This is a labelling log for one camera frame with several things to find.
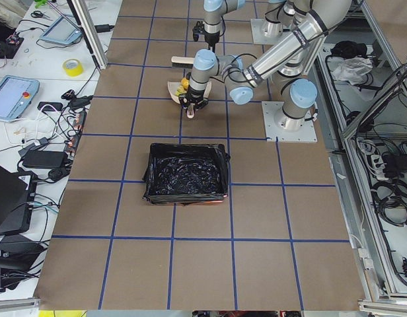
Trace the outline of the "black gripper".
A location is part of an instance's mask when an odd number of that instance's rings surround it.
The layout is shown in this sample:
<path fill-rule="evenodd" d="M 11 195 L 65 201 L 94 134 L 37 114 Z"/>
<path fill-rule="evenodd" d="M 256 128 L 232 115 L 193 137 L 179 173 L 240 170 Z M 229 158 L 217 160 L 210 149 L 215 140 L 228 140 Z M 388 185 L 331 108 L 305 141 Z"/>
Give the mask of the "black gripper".
<path fill-rule="evenodd" d="M 199 40 L 199 36 L 203 35 L 205 42 L 208 44 L 208 50 L 216 52 L 216 45 L 219 42 L 221 33 L 221 22 L 210 24 L 205 21 L 197 21 L 192 29 L 192 36 L 195 42 Z"/>
<path fill-rule="evenodd" d="M 194 110 L 198 111 L 208 105 L 208 98 L 204 96 L 204 90 L 195 90 L 189 87 L 186 94 L 178 96 L 179 103 L 184 110 L 190 105 L 194 105 Z"/>

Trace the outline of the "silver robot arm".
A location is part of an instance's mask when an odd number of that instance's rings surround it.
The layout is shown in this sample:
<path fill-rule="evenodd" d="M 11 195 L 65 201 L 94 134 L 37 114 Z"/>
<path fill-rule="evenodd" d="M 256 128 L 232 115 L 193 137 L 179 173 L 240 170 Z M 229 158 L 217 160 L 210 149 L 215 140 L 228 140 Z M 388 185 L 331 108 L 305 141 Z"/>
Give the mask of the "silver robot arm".
<path fill-rule="evenodd" d="M 207 106 L 204 95 L 209 80 L 219 77 L 235 104 L 248 103 L 254 89 L 275 72 L 284 77 L 298 77 L 302 61 L 317 40 L 324 39 L 345 18 L 351 1 L 269 1 L 265 12 L 263 31 L 275 32 L 275 44 L 247 67 L 240 55 L 217 55 L 224 15 L 244 6 L 244 1 L 204 1 L 202 21 L 206 49 L 196 52 L 194 58 L 182 58 L 190 67 L 188 87 L 178 96 L 181 107 L 189 118 Z"/>
<path fill-rule="evenodd" d="M 312 1 L 268 1 L 262 11 L 255 1 L 204 1 L 203 19 L 192 29 L 193 41 L 203 36 L 207 48 L 215 51 L 225 35 L 226 15 L 250 19 L 254 44 L 274 45 L 291 32 L 312 8 Z"/>

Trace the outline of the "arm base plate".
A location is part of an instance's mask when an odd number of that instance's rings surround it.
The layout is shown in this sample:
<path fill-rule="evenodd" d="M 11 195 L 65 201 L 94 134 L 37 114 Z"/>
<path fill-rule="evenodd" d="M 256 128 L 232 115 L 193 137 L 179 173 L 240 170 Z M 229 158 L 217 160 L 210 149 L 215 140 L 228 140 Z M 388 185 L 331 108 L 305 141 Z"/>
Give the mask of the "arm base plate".
<path fill-rule="evenodd" d="M 282 143 L 316 143 L 314 119 L 307 111 L 304 118 L 291 119 L 283 113 L 283 102 L 263 101 L 262 113 L 266 141 Z"/>
<path fill-rule="evenodd" d="M 251 19 L 250 25 L 254 44 L 275 45 L 290 32 L 282 23 L 268 22 L 266 19 Z"/>

